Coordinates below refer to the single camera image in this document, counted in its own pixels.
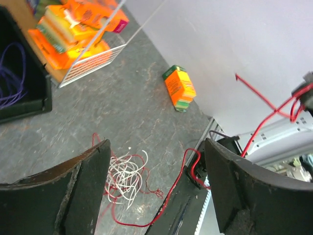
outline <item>green and orange box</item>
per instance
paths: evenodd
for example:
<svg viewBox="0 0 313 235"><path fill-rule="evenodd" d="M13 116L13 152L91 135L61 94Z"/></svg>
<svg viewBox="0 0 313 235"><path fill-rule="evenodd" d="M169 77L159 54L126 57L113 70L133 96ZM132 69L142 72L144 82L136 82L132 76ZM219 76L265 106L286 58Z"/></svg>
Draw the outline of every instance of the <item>green and orange box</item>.
<svg viewBox="0 0 313 235"><path fill-rule="evenodd" d="M173 65L162 77L175 109L185 112L189 103L197 95L188 73L181 66Z"/></svg>

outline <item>gray floor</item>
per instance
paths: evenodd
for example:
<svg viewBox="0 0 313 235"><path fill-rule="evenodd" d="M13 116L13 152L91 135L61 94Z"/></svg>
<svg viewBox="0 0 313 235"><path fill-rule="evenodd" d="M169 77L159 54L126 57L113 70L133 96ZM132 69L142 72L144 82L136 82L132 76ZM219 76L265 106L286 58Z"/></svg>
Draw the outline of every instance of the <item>gray floor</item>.
<svg viewBox="0 0 313 235"><path fill-rule="evenodd" d="M93 132L110 139L116 155L149 154L150 188L167 193L178 175L183 153L194 147L208 119L192 103L176 112L161 74L168 64L140 32L116 60L59 90L53 111L0 126L0 183L11 183L66 161L91 146ZM103 198L101 211L108 201ZM119 220L146 224L162 200L139 194L130 209L116 207ZM146 228L114 223L108 211L95 234L144 234Z"/></svg>

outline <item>black tray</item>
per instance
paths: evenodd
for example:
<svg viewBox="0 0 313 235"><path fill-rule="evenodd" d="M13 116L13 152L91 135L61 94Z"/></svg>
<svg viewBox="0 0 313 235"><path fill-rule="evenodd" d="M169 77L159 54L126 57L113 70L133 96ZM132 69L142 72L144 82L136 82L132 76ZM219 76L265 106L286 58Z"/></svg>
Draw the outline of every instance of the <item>black tray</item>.
<svg viewBox="0 0 313 235"><path fill-rule="evenodd" d="M26 76L24 87L27 94L15 104L0 110L0 123L18 118L50 112L52 110L50 74L45 70L17 23L8 10L0 5L0 54L12 42L20 43L26 54ZM22 75L22 57L17 47L11 47L3 61L3 65L14 74Z"/></svg>

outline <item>white wire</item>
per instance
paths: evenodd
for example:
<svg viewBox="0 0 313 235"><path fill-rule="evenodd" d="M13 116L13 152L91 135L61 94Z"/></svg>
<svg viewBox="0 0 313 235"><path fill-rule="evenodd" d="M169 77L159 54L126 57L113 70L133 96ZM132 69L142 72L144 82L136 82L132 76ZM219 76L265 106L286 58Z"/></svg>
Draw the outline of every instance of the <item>white wire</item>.
<svg viewBox="0 0 313 235"><path fill-rule="evenodd" d="M105 191L108 194L108 200L116 204L123 204L123 202L117 202L115 198L119 196L128 201L127 209L134 202L135 197L142 187L142 169L148 162L148 154L142 150L146 155L146 161L139 167L135 162L131 161L134 155L127 153L121 157L112 156L110 160L109 173L107 176L107 184ZM110 189L114 187L118 192L111 194Z"/></svg>

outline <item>wall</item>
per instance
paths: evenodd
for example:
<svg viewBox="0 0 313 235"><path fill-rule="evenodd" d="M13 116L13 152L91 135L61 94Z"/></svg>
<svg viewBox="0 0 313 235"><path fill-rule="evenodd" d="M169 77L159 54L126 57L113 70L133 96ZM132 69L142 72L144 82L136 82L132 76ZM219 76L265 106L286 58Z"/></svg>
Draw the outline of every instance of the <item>wall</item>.
<svg viewBox="0 0 313 235"><path fill-rule="evenodd" d="M162 1L126 5L142 24ZM309 0L168 0L144 30L170 65L187 69L204 113L234 135L271 112L235 72L280 105L313 70L312 8ZM309 133L289 142L312 140Z"/></svg>

